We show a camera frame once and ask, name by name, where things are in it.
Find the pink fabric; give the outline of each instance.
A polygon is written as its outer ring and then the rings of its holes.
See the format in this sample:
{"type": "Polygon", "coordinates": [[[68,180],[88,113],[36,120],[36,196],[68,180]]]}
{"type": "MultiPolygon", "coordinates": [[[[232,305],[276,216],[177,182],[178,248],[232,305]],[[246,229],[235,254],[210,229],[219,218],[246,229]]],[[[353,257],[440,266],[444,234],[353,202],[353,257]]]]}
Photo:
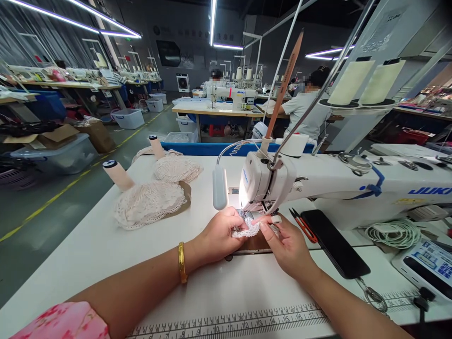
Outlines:
{"type": "Polygon", "coordinates": [[[49,308],[12,339],[110,339],[108,326],[89,303],[63,303],[49,308]]]}

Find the green floor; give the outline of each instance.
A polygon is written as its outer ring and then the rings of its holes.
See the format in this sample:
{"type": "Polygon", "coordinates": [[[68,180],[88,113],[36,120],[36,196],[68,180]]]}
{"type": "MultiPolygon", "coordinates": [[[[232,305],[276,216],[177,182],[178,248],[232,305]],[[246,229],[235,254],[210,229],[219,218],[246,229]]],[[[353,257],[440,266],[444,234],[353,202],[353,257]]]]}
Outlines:
{"type": "MultiPolygon", "coordinates": [[[[127,169],[137,151],[149,145],[148,136],[151,132],[163,134],[179,131],[176,114],[172,112],[172,107],[173,105],[165,105],[165,110],[158,116],[158,113],[146,114],[146,122],[155,119],[111,154],[109,159],[117,160],[127,169]]],[[[136,132],[121,130],[119,126],[107,128],[117,145],[136,132]]],[[[21,192],[0,191],[0,238],[20,226],[29,215],[39,210],[49,199],[59,194],[78,177],[79,174],[55,177],[47,183],[21,192]]],[[[92,167],[87,175],[17,233],[0,242],[0,308],[112,185],[111,179],[105,174],[102,166],[92,167]]]]}

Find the black phone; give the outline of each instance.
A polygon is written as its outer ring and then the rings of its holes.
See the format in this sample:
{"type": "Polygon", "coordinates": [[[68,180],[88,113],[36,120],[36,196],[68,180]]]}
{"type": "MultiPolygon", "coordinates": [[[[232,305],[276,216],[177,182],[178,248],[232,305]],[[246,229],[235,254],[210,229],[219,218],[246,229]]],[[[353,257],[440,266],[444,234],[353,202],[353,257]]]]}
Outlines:
{"type": "Polygon", "coordinates": [[[371,272],[369,266],[321,210],[302,212],[301,217],[314,232],[319,244],[341,276],[345,279],[355,279],[371,272]]]}

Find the yellow floor line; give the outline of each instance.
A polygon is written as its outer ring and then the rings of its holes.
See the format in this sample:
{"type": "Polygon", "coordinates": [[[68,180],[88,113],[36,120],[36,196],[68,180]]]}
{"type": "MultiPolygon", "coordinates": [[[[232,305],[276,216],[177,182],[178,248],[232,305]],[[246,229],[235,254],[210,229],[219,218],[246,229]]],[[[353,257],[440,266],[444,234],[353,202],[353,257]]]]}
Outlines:
{"type": "MultiPolygon", "coordinates": [[[[111,150],[110,152],[108,152],[106,155],[104,155],[102,158],[100,158],[101,160],[105,159],[106,157],[110,156],[111,153],[115,152],[118,148],[120,148],[122,145],[124,145],[127,141],[129,141],[134,135],[136,135],[139,131],[141,131],[145,126],[149,125],[151,122],[153,122],[155,119],[157,119],[159,117],[160,114],[162,114],[164,111],[160,112],[159,114],[157,114],[154,118],[152,118],[151,120],[149,120],[148,122],[146,122],[141,128],[137,129],[131,136],[129,136],[128,138],[126,138],[123,142],[121,142],[119,145],[117,145],[113,150],[111,150]]],[[[54,197],[52,197],[50,200],[48,200],[44,205],[42,205],[40,208],[38,208],[35,212],[33,212],[32,214],[30,214],[24,221],[23,223],[19,226],[16,227],[15,229],[13,229],[12,231],[6,233],[2,238],[0,238],[0,242],[10,238],[11,236],[13,236],[18,230],[20,230],[22,227],[24,227],[28,222],[30,222],[30,220],[32,220],[33,218],[35,218],[37,215],[39,215],[42,211],[44,211],[50,204],[52,204],[56,199],[58,199],[61,195],[63,195],[66,191],[68,191],[72,186],[74,186],[77,182],[79,182],[85,175],[87,175],[88,173],[91,172],[92,168],[97,166],[98,164],[100,164],[102,161],[98,161],[94,164],[91,165],[91,167],[89,168],[89,170],[83,172],[82,174],[80,174],[73,182],[71,182],[68,186],[66,186],[60,193],[58,193],[57,195],[55,195],[54,197]]]]}

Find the ruler markings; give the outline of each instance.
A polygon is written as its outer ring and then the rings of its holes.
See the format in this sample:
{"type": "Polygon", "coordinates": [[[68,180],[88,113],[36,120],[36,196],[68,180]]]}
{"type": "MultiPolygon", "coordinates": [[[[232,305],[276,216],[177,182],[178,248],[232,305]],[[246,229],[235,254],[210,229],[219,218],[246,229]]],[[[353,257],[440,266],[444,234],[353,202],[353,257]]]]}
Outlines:
{"type": "MultiPolygon", "coordinates": [[[[416,290],[383,293],[388,312],[416,308],[412,304],[416,290]]],[[[258,311],[196,318],[177,322],[148,324],[136,327],[130,339],[228,339],[290,328],[329,323],[316,303],[284,306],[258,311]]]]}

